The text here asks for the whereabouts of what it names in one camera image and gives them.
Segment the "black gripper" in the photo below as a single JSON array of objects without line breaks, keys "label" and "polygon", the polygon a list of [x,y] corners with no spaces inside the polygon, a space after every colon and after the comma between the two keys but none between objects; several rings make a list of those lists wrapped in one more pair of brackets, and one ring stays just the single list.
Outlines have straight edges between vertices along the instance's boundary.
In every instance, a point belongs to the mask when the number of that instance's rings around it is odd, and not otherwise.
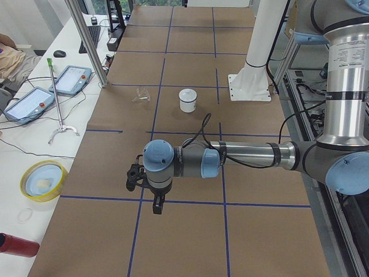
[{"label": "black gripper", "polygon": [[154,194],[153,199],[153,213],[162,214],[163,202],[165,202],[165,195],[171,190],[171,184],[164,188],[154,188],[151,186],[150,191]]}]

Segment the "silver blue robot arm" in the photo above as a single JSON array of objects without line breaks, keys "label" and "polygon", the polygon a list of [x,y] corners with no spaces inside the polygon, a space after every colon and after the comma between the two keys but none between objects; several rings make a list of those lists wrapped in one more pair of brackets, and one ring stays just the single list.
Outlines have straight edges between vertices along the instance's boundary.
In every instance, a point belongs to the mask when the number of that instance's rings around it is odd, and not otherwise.
[{"label": "silver blue robot arm", "polygon": [[368,2],[302,1],[300,7],[297,26],[329,42],[322,135],[314,142],[264,144],[192,138],[180,147],[151,141],[140,156],[139,172],[142,186],[154,195],[154,213],[162,212],[173,178],[213,178],[228,161],[255,169],[296,170],[345,195],[368,190]]}]

